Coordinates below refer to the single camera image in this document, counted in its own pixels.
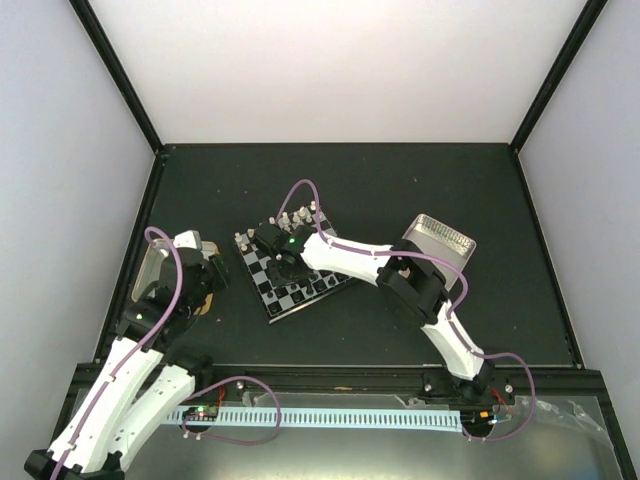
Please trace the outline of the black chess bishop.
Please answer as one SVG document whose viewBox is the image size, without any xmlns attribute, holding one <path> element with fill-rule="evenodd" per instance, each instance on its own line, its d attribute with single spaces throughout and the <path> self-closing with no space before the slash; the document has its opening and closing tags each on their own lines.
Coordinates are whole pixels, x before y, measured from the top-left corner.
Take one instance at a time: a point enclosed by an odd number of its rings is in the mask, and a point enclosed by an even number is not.
<svg viewBox="0 0 640 480">
<path fill-rule="evenodd" d="M 291 298 L 295 304 L 299 304 L 305 300 L 305 296 L 302 292 L 297 291 L 291 294 Z"/>
</svg>

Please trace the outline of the black chess king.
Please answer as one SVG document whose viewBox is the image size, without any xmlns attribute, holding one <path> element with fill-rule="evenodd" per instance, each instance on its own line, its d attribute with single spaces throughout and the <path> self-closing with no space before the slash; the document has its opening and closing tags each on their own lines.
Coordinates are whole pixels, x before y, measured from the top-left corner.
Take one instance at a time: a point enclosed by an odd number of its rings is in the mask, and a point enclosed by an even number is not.
<svg viewBox="0 0 640 480">
<path fill-rule="evenodd" d="M 324 292 L 324 291 L 327 289 L 327 287 L 326 287 L 326 285 L 325 285 L 325 283 L 324 283 L 324 281 L 323 281 L 323 280 L 319 280 L 319 281 L 315 282 L 315 283 L 313 284 L 313 287 L 314 287 L 314 290 L 315 290 L 317 293 L 322 293 L 322 292 Z"/>
</svg>

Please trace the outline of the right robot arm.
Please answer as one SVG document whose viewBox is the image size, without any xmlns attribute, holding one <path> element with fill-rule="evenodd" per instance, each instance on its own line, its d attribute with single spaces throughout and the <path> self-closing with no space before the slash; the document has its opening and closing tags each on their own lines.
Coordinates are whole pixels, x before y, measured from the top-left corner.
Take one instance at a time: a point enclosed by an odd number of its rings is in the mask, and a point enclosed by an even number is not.
<svg viewBox="0 0 640 480">
<path fill-rule="evenodd" d="M 293 233 L 269 228 L 266 234 L 256 234 L 253 243 L 271 258 L 271 275 L 281 283 L 328 271 L 374 285 L 396 304 L 400 318 L 436 347 L 461 400 L 476 403 L 490 392 L 494 363 L 456 316 L 440 270 L 453 273 L 467 290 L 460 269 L 453 264 L 424 253 L 406 239 L 392 246 L 367 245 L 307 227 Z"/>
</svg>

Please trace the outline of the white second left arm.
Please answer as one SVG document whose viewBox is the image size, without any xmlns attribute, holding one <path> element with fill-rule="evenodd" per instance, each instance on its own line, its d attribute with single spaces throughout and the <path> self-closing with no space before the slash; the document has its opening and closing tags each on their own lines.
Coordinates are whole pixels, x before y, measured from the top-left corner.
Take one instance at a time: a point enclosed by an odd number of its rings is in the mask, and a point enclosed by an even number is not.
<svg viewBox="0 0 640 480">
<path fill-rule="evenodd" d="M 158 275 L 121 318 L 109 363 L 124 381 L 126 409 L 110 430 L 105 469 L 122 476 L 166 417 L 212 379 L 212 360 L 171 344 L 210 309 L 213 294 L 228 286 L 218 246 L 182 246 L 158 262 Z"/>
</svg>

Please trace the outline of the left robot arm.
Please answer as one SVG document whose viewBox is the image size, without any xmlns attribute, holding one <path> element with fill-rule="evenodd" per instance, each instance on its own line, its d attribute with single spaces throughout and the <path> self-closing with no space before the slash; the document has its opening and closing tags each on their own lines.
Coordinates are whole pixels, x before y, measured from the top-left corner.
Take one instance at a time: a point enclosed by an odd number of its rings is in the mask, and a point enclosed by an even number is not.
<svg viewBox="0 0 640 480">
<path fill-rule="evenodd" d="M 214 388 L 212 360 L 175 342 L 229 284 L 216 244 L 144 259 L 155 278 L 127 307 L 102 370 L 68 426 L 25 471 L 34 479 L 122 479 L 142 446 L 188 397 Z"/>
</svg>

